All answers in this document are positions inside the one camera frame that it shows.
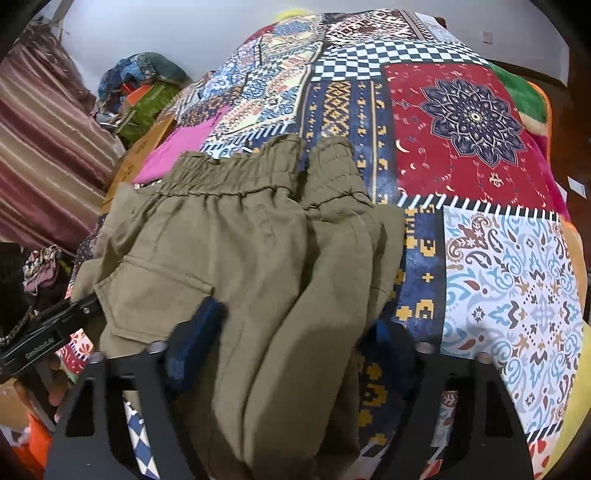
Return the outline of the olive green pants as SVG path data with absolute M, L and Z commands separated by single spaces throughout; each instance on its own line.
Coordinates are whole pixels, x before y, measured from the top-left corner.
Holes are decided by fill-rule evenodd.
M 217 160 L 183 154 L 158 184 L 121 185 L 71 297 L 111 357 L 225 307 L 175 409 L 214 479 L 337 479 L 359 454 L 356 343 L 394 289 L 404 214 L 370 200 L 353 145 L 294 134 Z

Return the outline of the patchwork patterned bedspread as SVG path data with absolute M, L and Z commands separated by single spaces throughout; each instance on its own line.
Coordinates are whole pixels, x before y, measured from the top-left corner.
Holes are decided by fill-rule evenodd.
M 404 214 L 393 292 L 363 336 L 383 320 L 443 355 L 488 355 L 544 479 L 588 325 L 545 158 L 493 67 L 420 14 L 297 16 L 240 45 L 175 116 L 195 126 L 230 106 L 192 151 L 217 160 L 287 134 L 347 138 L 370 200 Z M 337 479 L 363 479 L 363 336 L 359 454 Z

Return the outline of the striped maroon curtain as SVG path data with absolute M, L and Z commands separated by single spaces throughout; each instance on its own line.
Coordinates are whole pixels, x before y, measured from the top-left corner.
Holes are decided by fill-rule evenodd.
M 1 62 L 2 239 L 74 254 L 90 234 L 124 153 L 94 103 L 49 25 L 27 27 Z

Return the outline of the folded pink garment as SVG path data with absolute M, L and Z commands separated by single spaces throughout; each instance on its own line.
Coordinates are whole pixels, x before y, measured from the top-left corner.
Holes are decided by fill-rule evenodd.
M 215 125 L 229 110 L 230 106 L 224 106 L 211 119 L 198 125 L 176 128 L 146 157 L 132 183 L 143 185 L 163 178 L 182 153 L 200 150 Z

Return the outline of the pile of clothes and bags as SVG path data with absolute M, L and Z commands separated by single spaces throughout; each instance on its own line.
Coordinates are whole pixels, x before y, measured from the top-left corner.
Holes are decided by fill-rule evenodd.
M 119 60 L 102 76 L 93 116 L 124 147 L 130 147 L 189 83 L 186 72 L 163 55 L 133 54 Z

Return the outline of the yellow pillow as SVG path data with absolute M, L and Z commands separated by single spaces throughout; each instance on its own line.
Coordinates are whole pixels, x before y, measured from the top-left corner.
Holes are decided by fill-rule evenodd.
M 287 18 L 293 18 L 293 17 L 297 17 L 297 16 L 308 16 L 308 15 L 311 15 L 311 11 L 301 9 L 301 8 L 287 9 L 287 10 L 280 12 L 280 14 L 276 16 L 276 22 L 283 21 Z

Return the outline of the wall socket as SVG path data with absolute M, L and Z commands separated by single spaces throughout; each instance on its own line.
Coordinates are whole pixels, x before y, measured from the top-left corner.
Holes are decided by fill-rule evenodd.
M 482 32 L 482 42 L 487 45 L 492 45 L 493 44 L 493 34 L 488 31 L 483 31 Z

